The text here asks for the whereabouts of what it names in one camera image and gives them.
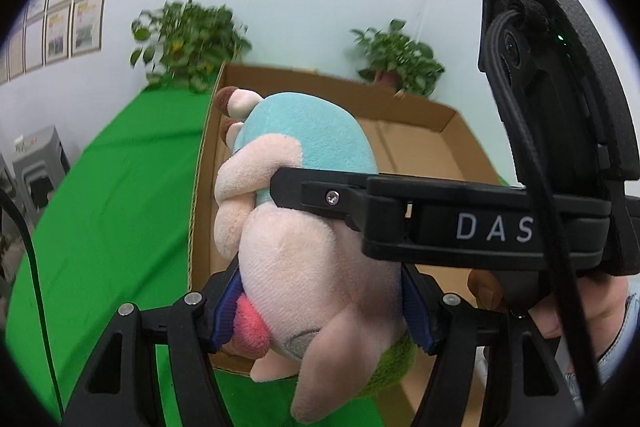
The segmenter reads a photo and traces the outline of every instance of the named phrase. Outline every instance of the turquoise plush fabric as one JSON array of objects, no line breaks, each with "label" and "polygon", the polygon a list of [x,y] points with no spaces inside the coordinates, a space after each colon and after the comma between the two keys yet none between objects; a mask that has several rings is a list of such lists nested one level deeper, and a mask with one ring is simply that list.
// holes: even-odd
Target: turquoise plush fabric
[{"label": "turquoise plush fabric", "polygon": [[[302,145],[302,167],[378,174],[369,141],[350,113],[321,98],[298,92],[272,94],[244,122],[233,152],[264,134],[284,134]],[[271,200],[268,190],[256,204]]]}]

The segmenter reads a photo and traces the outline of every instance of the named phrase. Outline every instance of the flower pot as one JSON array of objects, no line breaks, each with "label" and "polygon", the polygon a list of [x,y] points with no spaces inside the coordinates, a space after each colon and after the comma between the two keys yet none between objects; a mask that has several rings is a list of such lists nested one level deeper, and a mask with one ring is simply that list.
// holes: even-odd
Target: flower pot
[{"label": "flower pot", "polygon": [[388,86],[399,91],[402,87],[402,78],[397,71],[377,71],[375,83],[378,86]]}]

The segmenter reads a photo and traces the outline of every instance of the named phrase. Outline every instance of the stuffed animal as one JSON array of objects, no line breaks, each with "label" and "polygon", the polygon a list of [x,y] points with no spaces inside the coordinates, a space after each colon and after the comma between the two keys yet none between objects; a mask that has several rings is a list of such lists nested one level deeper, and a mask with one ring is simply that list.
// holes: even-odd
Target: stuffed animal
[{"label": "stuffed animal", "polygon": [[268,187],[280,167],[377,174],[376,162],[357,121],[326,100],[225,87],[214,104],[232,151],[216,181],[214,241],[238,256],[242,282],[225,350],[255,360],[256,382],[298,375],[291,415],[312,423],[411,367],[401,269],[365,257],[341,221],[278,208]]}]

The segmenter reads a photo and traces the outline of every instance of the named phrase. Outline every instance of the potted plant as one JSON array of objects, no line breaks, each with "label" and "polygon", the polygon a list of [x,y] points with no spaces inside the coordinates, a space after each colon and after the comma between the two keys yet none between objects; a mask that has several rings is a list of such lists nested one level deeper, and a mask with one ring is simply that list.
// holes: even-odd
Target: potted plant
[{"label": "potted plant", "polygon": [[351,30],[369,60],[369,68],[358,74],[396,91],[429,96],[445,68],[435,60],[430,46],[412,41],[402,32],[405,24],[406,21],[394,19],[386,32],[375,28]]},{"label": "potted plant", "polygon": [[236,26],[226,6],[205,8],[193,0],[165,3],[159,10],[143,10],[131,23],[140,44],[129,62],[147,67],[147,89],[188,87],[206,92],[228,60],[251,49],[246,26]]}]

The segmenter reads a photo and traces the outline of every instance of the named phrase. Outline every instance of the sleeve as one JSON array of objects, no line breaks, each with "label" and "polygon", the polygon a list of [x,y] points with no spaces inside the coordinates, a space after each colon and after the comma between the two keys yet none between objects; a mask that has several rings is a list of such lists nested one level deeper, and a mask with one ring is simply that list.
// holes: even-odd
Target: sleeve
[{"label": "sleeve", "polygon": [[[636,330],[640,328],[640,280],[629,279],[628,297],[626,298],[625,320],[616,340],[607,349],[607,352],[598,361],[598,371],[600,380],[604,383],[615,373],[618,364],[625,356],[626,349],[631,344]],[[575,375],[565,375],[569,391],[574,397],[574,402],[582,410],[580,391]]]}]

